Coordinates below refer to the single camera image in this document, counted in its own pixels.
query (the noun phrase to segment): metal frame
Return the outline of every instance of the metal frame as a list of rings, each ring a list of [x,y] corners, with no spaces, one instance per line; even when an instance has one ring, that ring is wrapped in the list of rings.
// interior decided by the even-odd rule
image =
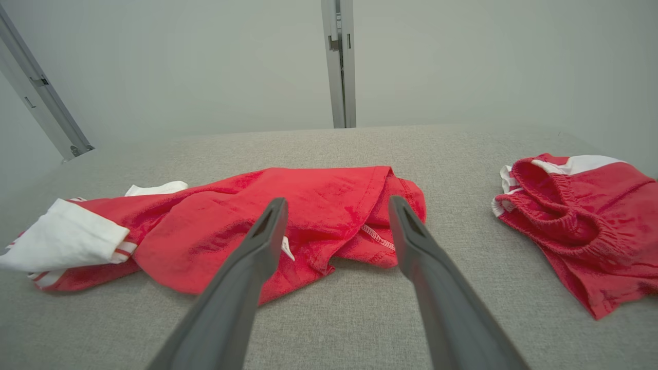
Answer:
[[[321,0],[334,128],[357,126],[352,0]]]
[[[60,153],[63,153],[63,140],[61,135],[58,134],[58,131],[64,133],[68,138],[70,145],[66,150],[73,154],[73,156],[78,156],[89,150],[93,149],[93,146],[89,143],[89,140],[84,136],[80,127],[73,119],[73,116],[70,114],[66,105],[62,102],[59,95],[55,91],[52,83],[48,80],[45,75],[45,72],[39,66],[39,63],[36,61],[28,46],[25,44],[23,39],[20,37],[18,30],[14,24],[9,19],[7,12],[5,12],[2,5],[0,5],[0,39],[4,41],[6,48],[9,50],[9,53],[13,56],[13,59],[16,61],[20,69],[22,70],[25,77],[31,83],[33,89],[39,96],[39,103],[43,105],[48,111],[49,114],[54,118],[54,121],[59,126],[60,130],[56,128],[48,127],[51,124],[51,120],[37,119],[45,133],[48,135],[50,140],[55,144]],[[28,101],[37,103],[36,98],[28,98]],[[30,104],[28,108],[36,108],[38,105]]]

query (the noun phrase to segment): clothing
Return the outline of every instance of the clothing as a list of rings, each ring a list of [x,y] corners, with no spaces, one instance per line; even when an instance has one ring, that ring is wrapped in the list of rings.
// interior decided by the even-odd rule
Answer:
[[[32,276],[41,276],[36,284],[44,290],[81,290],[143,269],[163,285],[200,294],[267,204],[284,197],[294,260],[280,259],[263,286],[265,303],[332,273],[334,256],[395,266],[388,223],[392,195],[405,197],[425,220],[421,190],[390,167],[267,169],[173,194],[75,201],[126,228],[123,243],[136,246],[132,258]]]
[[[501,170],[493,212],[542,249],[562,283],[600,319],[658,292],[658,184],[599,155],[542,154]]]

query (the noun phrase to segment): gray table surface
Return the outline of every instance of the gray table surface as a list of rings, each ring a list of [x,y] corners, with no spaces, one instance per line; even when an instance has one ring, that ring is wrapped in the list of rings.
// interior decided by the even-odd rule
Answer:
[[[423,190],[427,227],[533,369],[656,369],[658,300],[595,321],[540,250],[492,214],[503,165],[543,152],[596,154],[562,132],[435,125],[196,136],[101,148],[0,205],[8,244],[56,198],[122,196],[132,184],[197,186],[267,167],[390,165]],[[336,272],[261,307],[245,369],[427,369],[411,283],[335,260]],[[0,271],[0,368],[141,369],[193,297],[144,273],[73,294]]]

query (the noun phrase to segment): red garment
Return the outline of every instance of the red garment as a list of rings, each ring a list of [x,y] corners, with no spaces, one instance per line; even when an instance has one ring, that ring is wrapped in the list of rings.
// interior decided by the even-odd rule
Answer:
[[[542,154],[501,171],[494,213],[541,247],[562,283],[600,319],[658,292],[658,184],[598,155]]]
[[[267,169],[174,194],[76,202],[130,229],[125,241],[138,247],[125,263],[67,269],[42,289],[80,290],[141,268],[163,285],[200,294],[267,204],[285,197],[286,236],[295,261],[282,254],[263,286],[263,304],[332,273],[333,256],[397,265],[395,251],[386,246],[392,240],[387,208],[392,195],[405,197],[425,220],[421,190],[395,177],[390,167]],[[383,240],[363,231],[364,225]]]

